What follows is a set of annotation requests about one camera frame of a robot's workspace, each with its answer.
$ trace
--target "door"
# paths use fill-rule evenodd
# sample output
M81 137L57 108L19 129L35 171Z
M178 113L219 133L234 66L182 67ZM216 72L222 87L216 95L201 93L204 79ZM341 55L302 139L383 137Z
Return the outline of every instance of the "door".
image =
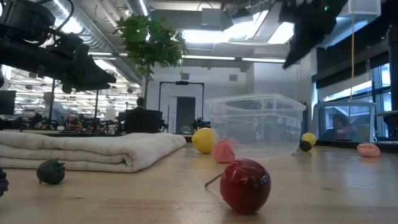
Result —
M195 97L177 97L175 133L193 134L191 124L195 120Z

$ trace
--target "red apple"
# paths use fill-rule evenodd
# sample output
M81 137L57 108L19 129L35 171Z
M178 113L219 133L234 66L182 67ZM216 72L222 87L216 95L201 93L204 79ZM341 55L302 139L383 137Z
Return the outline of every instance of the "red apple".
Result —
M250 159L230 162L221 175L220 193L237 213L256 213L267 201L270 191L268 171Z

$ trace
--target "green leaves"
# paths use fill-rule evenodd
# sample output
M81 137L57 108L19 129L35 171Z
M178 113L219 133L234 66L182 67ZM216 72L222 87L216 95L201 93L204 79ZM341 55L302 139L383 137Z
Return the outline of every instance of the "green leaves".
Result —
M121 37L126 45L127 59L134 61L140 75L153 74L148 67L156 62L162 68L176 67L182 55L188 53L182 33L174 27L165 27L166 20L151 21L149 16L132 15L118 21L113 34L119 30L123 33Z

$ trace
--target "potted plant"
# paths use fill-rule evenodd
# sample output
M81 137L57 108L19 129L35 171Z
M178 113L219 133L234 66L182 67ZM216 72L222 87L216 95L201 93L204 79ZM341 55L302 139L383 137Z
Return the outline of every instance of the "potted plant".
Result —
M166 19L152 21L149 16L132 15L118 21L114 34L121 31L127 59L136 64L136 71L145 77L144 109L147 108L150 69L158 63L163 68L176 67L178 61L188 52L181 32L174 27L165 26ZM126 111L126 131L154 133L159 132L162 112L151 110Z
M145 77L144 108L147 105L148 83L154 72L150 67L158 63L163 68L176 67L188 52L185 39L174 27L165 26L166 19L152 21L149 16L132 15L118 22L116 30L122 32L127 58L137 66L137 72Z

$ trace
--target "apple stem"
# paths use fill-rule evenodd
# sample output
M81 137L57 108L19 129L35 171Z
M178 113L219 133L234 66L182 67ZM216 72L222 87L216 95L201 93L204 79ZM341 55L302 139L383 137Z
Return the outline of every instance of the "apple stem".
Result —
M219 179L219 177L221 177L222 174L217 175L215 178L213 178L211 181L205 183L205 188L207 188L211 183L213 183L214 181L216 181L216 179Z

